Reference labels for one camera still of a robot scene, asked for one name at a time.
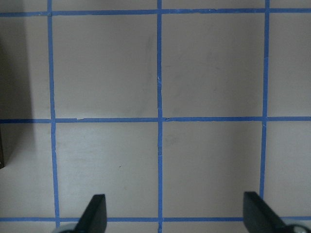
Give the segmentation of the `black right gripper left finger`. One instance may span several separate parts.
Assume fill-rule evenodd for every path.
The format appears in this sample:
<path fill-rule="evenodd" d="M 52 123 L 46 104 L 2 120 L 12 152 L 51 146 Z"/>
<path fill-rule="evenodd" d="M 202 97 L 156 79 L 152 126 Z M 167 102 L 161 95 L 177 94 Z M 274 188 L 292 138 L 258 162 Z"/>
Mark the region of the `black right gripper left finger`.
<path fill-rule="evenodd" d="M 74 233 L 104 233 L 107 228 L 105 194 L 94 195 L 73 229 Z"/>

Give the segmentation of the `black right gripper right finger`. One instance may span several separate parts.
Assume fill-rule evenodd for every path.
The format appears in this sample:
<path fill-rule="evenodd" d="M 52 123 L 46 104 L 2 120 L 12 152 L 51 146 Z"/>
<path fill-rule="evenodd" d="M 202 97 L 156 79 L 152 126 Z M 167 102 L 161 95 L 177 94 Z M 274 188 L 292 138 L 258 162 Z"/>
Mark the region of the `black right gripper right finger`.
<path fill-rule="evenodd" d="M 256 192 L 243 194 L 243 223 L 249 233 L 286 233 L 286 224 Z"/>

